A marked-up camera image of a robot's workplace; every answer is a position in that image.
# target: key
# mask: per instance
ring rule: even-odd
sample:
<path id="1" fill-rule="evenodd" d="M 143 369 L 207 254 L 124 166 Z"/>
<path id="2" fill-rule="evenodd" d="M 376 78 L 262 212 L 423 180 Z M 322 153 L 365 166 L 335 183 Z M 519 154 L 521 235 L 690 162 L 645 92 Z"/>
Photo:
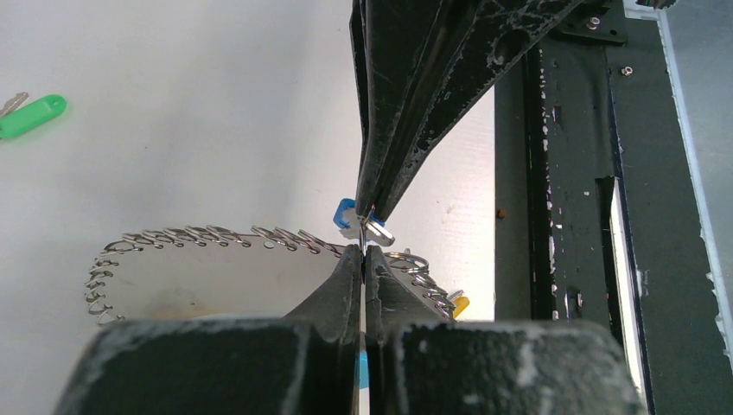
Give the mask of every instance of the key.
<path id="1" fill-rule="evenodd" d="M 26 99 L 28 99 L 28 93 L 18 93 L 14 98 L 9 99 L 8 102 L 5 103 L 5 106 L 3 106 L 3 109 L 0 110 L 0 118 L 17 110 Z"/>

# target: white tabletop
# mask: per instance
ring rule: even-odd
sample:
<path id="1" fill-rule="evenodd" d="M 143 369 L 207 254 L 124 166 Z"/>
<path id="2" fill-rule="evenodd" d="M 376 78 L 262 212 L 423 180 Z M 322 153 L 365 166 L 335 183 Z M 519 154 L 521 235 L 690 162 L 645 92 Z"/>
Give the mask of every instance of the white tabletop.
<path id="1" fill-rule="evenodd" d="M 86 271 L 123 232 L 303 228 L 353 197 L 360 151 L 346 0 L 10 0 L 0 100 L 56 120 L 0 142 L 0 407 L 49 413 L 98 329 Z M 493 97 L 428 160 L 387 227 L 494 315 Z"/>

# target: screw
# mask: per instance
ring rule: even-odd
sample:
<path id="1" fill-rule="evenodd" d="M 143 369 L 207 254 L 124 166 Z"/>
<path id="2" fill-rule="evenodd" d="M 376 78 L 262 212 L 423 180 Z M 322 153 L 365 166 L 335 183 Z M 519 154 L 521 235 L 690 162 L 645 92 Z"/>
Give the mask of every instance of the screw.
<path id="1" fill-rule="evenodd" d="M 598 29 L 598 25 L 599 24 L 601 24 L 601 19 L 599 19 L 598 17 L 593 16 L 593 17 L 590 18 L 590 20 L 588 21 L 588 24 L 586 24 L 585 27 L 588 28 L 588 29 L 590 29 L 590 30 L 596 30 L 596 29 Z"/>

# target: white strip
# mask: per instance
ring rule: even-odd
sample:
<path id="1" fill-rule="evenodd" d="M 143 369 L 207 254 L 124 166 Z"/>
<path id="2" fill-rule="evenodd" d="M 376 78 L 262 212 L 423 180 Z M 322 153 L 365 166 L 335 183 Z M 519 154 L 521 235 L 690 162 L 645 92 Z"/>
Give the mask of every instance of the white strip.
<path id="1" fill-rule="evenodd" d="M 720 314 L 716 318 L 716 324 L 723 336 L 725 342 L 725 350 L 723 354 L 728 356 L 730 368 L 733 370 L 733 360 L 730 356 L 730 346 L 733 345 L 733 316 L 730 314 L 730 302 L 728 301 L 728 291 L 725 289 L 725 281 L 723 280 L 723 271 L 720 266 L 720 258 L 717 255 L 717 246 L 715 244 L 715 236 L 712 231 L 710 212 L 708 211 L 708 203 L 705 198 L 703 181 L 700 177 L 700 168 L 698 166 L 698 156 L 695 151 L 695 143 L 690 128 L 690 121 L 687 117 L 687 107 L 685 105 L 685 97 L 682 93 L 682 82 L 679 78 L 679 70 L 677 68 L 677 60 L 672 46 L 672 35 L 669 31 L 669 22 L 667 21 L 666 11 L 660 12 L 660 34 L 662 38 L 662 47 L 665 49 L 667 67 L 672 82 L 672 95 L 677 104 L 677 114 L 679 125 L 682 129 L 682 139 L 685 143 L 685 152 L 687 153 L 687 163 L 690 166 L 690 176 L 692 177 L 692 188 L 695 191 L 695 200 L 698 201 L 698 211 L 700 213 L 700 225 L 702 226 L 701 237 L 705 241 L 705 247 L 708 252 L 708 260 L 712 273 L 714 290 L 717 298 L 717 306 Z"/>
<path id="2" fill-rule="evenodd" d="M 641 397 L 641 402 L 646 405 L 647 393 L 645 388 L 643 365 L 641 363 L 641 346 L 639 342 L 639 327 L 637 326 L 634 295 L 634 273 L 631 270 L 631 263 L 628 259 L 628 246 L 626 245 L 626 228 L 623 220 L 623 208 L 621 207 L 621 194 L 618 187 L 618 179 L 614 182 L 614 195 L 611 199 L 611 241 L 614 250 L 614 266 L 616 272 L 616 283 L 618 288 L 619 304 L 621 305 L 621 327 L 623 331 L 623 349 L 626 354 L 628 371 L 636 386 L 636 392 Z"/>

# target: green key tag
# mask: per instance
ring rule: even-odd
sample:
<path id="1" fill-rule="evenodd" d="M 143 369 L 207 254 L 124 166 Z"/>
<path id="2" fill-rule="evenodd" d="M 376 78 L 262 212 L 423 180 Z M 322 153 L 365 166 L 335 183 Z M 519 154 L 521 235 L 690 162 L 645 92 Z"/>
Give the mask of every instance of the green key tag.
<path id="1" fill-rule="evenodd" d="M 0 138 L 13 138 L 60 116 L 67 101 L 60 95 L 47 95 L 0 118 Z"/>

